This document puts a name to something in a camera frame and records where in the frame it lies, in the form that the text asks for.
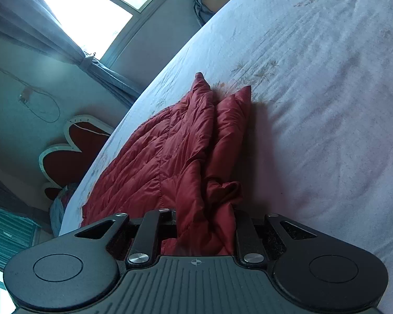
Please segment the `red quilted puffer jacket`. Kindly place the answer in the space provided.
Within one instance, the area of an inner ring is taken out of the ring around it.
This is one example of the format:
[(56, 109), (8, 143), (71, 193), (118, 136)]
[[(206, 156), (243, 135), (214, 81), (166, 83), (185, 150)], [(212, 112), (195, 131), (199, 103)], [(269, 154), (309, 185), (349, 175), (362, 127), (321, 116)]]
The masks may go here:
[(243, 198), (234, 168), (250, 108), (250, 87), (217, 99), (197, 73), (191, 89), (142, 123), (101, 173), (82, 208), (83, 225), (169, 208), (177, 236), (162, 243), (163, 254), (232, 254), (233, 206)]

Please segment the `blue pink pillow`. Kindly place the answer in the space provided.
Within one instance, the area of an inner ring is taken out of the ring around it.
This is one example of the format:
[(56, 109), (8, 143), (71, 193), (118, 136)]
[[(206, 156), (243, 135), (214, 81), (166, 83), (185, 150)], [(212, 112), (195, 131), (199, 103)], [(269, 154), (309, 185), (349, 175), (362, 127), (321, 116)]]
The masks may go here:
[(66, 185), (63, 189), (59, 191), (57, 197), (54, 199), (52, 205), (50, 206), (50, 223), (52, 233), (55, 237), (59, 235), (65, 210), (67, 209), (68, 203), (74, 192), (77, 190), (78, 186), (78, 183)]

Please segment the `red heart-shaped headboard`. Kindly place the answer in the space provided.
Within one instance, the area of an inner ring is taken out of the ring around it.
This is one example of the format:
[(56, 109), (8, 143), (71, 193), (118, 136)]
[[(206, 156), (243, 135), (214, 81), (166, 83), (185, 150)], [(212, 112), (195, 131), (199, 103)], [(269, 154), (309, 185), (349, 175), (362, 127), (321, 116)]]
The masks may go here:
[(79, 183), (89, 170), (114, 128), (91, 115), (69, 119), (63, 128), (65, 142), (45, 149), (39, 156), (39, 166), (47, 179), (42, 191), (50, 201), (60, 190)]

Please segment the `white floral bed sheet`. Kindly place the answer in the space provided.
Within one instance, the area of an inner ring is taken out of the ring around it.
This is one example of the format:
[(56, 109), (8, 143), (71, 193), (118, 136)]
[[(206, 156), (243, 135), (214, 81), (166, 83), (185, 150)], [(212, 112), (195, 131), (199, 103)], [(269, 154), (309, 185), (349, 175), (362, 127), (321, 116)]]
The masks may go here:
[(230, 0), (155, 77), (69, 202), (76, 230), (133, 131), (203, 73), (219, 96), (252, 88), (241, 177), (253, 216), (279, 213), (372, 252), (393, 313), (393, 0)]

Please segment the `left blue curtain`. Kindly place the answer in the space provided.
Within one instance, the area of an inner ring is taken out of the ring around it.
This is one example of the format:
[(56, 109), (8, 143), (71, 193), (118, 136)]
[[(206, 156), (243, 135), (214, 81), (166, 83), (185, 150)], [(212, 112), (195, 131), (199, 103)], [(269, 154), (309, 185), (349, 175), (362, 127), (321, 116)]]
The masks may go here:
[(60, 27), (45, 0), (0, 0), (0, 38), (76, 65), (130, 107), (143, 89), (84, 52)]

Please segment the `window with white frame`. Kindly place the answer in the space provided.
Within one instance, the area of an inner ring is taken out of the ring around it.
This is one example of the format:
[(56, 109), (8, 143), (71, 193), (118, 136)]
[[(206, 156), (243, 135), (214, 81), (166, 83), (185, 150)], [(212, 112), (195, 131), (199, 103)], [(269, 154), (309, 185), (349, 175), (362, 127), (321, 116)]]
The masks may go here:
[(64, 32), (110, 67), (166, 0), (45, 0)]

